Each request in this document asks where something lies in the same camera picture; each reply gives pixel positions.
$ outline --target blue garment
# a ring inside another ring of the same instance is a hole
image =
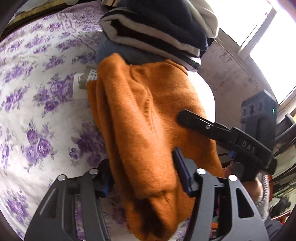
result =
[[[100,63],[104,58],[113,53],[118,53],[128,64],[141,65],[164,61],[165,58],[140,49],[121,45],[110,41],[105,34],[102,35],[96,52],[96,62]]]
[[[156,29],[182,43],[202,51],[208,48],[204,30],[193,18],[183,0],[121,0],[118,6],[148,18],[156,24]]]

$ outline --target screw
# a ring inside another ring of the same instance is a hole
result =
[[[90,175],[97,175],[98,174],[98,169],[96,169],[96,168],[90,169],[89,174]]]
[[[237,181],[237,176],[235,176],[235,175],[230,175],[228,178],[229,178],[229,180],[231,180],[233,182]]]
[[[200,175],[204,175],[205,174],[205,169],[199,168],[197,169],[197,173]]]
[[[63,180],[66,179],[66,176],[65,176],[65,175],[59,175],[59,176],[57,177],[57,179],[58,179],[59,181],[63,181]]]

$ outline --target human hand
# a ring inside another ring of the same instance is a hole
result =
[[[228,167],[224,168],[224,175],[225,177],[230,176],[231,173],[231,166],[230,164]],[[254,202],[257,202],[259,197],[263,194],[263,186],[262,183],[256,178],[254,181],[247,181],[242,183],[249,195],[251,196]]]

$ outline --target bed sheet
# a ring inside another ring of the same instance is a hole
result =
[[[106,158],[87,100],[72,99],[73,76],[95,65],[100,1],[32,22],[0,43],[0,209],[23,239],[56,177],[83,175]],[[78,237],[84,240],[79,199]],[[102,199],[112,240],[137,240],[120,197]],[[186,224],[171,240],[182,239]]]

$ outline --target orange object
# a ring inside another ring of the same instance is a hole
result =
[[[194,204],[181,188],[173,149],[179,146],[198,167],[223,177],[215,141],[176,123],[183,109],[202,117],[205,111],[185,68],[170,60],[127,65],[112,54],[97,73],[98,79],[87,83],[88,98],[127,227],[140,240],[168,240]]]

